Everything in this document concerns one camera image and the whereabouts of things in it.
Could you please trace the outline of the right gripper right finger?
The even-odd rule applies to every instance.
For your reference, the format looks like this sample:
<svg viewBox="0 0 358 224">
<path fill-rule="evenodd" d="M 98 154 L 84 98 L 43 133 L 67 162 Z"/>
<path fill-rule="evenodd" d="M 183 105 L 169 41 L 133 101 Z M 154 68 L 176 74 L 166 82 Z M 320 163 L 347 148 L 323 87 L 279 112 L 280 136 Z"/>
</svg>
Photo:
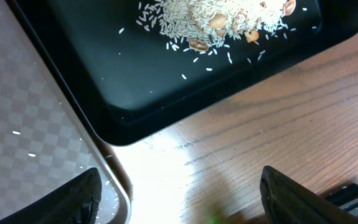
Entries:
<svg viewBox="0 0 358 224">
<path fill-rule="evenodd" d="M 358 217 L 321 198 L 271 166 L 263 168 L 260 193 L 269 223 L 358 223 Z"/>
</svg>

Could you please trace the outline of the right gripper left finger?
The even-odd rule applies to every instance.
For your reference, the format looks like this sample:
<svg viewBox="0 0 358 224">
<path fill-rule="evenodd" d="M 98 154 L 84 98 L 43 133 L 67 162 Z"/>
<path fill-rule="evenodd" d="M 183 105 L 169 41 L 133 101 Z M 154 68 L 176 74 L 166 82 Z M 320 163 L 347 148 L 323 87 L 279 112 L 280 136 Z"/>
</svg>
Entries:
<svg viewBox="0 0 358 224">
<path fill-rule="evenodd" d="M 95 224 L 102 182 L 92 167 L 0 224 Z"/>
</svg>

